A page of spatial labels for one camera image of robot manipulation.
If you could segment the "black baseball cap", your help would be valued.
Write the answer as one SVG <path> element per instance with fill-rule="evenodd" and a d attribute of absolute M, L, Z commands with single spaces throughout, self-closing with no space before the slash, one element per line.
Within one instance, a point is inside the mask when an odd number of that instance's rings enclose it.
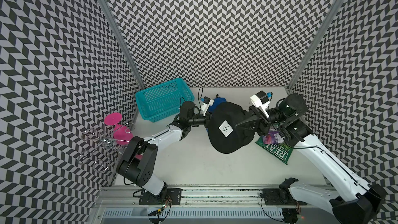
<path fill-rule="evenodd" d="M 248 111 L 231 102 L 221 103 L 212 113 L 207 128 L 213 148 L 222 153 L 233 153 L 254 139 L 255 133 L 246 125 Z"/>

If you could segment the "blue baseball cap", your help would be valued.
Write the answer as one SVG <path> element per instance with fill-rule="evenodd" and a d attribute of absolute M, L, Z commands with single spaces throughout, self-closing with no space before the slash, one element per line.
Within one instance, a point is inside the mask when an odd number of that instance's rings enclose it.
<path fill-rule="evenodd" d="M 214 102 L 213 102 L 212 106 L 210 106 L 210 107 L 208 108 L 208 112 L 209 112 L 209 113 L 213 113 L 214 110 L 215 110 L 221 103 L 224 103 L 224 102 L 226 102 L 227 100 L 226 100 L 226 98 L 220 97 L 219 94 L 217 94 L 216 97 L 213 99 L 213 101 L 214 101 Z"/>

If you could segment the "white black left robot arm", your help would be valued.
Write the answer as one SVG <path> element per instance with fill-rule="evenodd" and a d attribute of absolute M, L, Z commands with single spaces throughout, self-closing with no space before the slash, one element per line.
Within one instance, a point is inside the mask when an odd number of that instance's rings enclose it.
<path fill-rule="evenodd" d="M 179 114 L 165 130 L 146 138 L 133 137 L 119 160 L 117 173 L 154 197 L 166 198 L 167 183 L 157 178 L 153 172 L 157 154 L 183 140 L 192 127 L 207 124 L 210 120 L 208 109 L 214 101 L 207 97 L 201 101 L 198 113 L 195 112 L 197 106 L 194 102 L 185 101 L 179 108 Z"/>

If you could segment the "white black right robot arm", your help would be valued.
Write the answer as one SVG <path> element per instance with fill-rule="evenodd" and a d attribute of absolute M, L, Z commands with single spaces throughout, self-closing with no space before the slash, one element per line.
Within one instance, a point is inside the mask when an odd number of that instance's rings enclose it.
<path fill-rule="evenodd" d="M 304 155 L 332 184 L 333 191 L 302 184 L 290 177 L 279 186 L 280 201 L 304 202 L 332 214 L 341 224 L 368 224 L 385 203 L 386 191 L 370 184 L 343 164 L 329 151 L 300 119 L 308 106 L 303 97 L 293 93 L 270 108 L 271 94 L 263 91 L 251 96 L 249 129 L 265 135 L 275 126 L 284 143 Z"/>

